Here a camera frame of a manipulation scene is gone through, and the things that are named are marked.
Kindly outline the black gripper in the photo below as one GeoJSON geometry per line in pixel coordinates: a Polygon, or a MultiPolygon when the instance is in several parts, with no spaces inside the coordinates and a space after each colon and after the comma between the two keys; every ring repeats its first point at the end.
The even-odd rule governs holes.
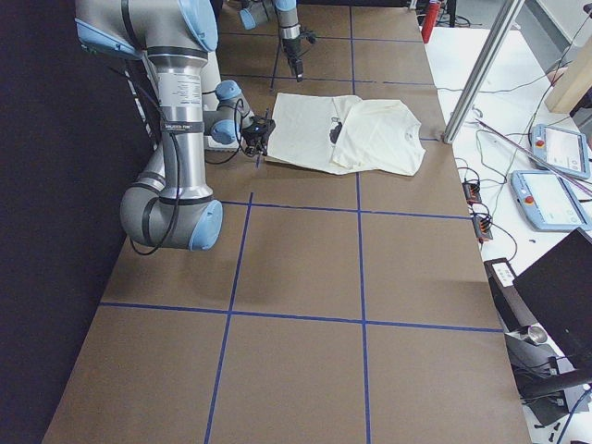
{"type": "Polygon", "coordinates": [[[245,154],[255,159],[259,167],[267,156],[267,144],[271,133],[276,127],[273,118],[254,116],[250,126],[242,129],[242,138],[246,141],[245,154]]]}
{"type": "Polygon", "coordinates": [[[298,82],[303,81],[302,39],[283,39],[282,48],[294,79],[298,82]]]}

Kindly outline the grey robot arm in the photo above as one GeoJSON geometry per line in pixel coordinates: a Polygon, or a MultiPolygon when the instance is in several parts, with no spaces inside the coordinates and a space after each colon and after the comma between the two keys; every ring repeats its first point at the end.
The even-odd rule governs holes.
{"type": "Polygon", "coordinates": [[[303,80],[302,31],[297,12],[296,0],[242,1],[240,20],[245,30],[253,30],[277,20],[280,48],[287,58],[292,76],[296,81],[303,80]]]}
{"type": "Polygon", "coordinates": [[[126,190],[121,224],[132,249],[204,251],[217,241],[223,207],[205,178],[208,137],[236,143],[247,155],[265,154],[275,121],[257,116],[233,80],[214,88],[215,109],[204,107],[204,70],[215,58],[216,17],[207,1],[79,1],[76,25],[89,51],[128,60],[147,58],[155,68],[162,139],[126,190]]]}

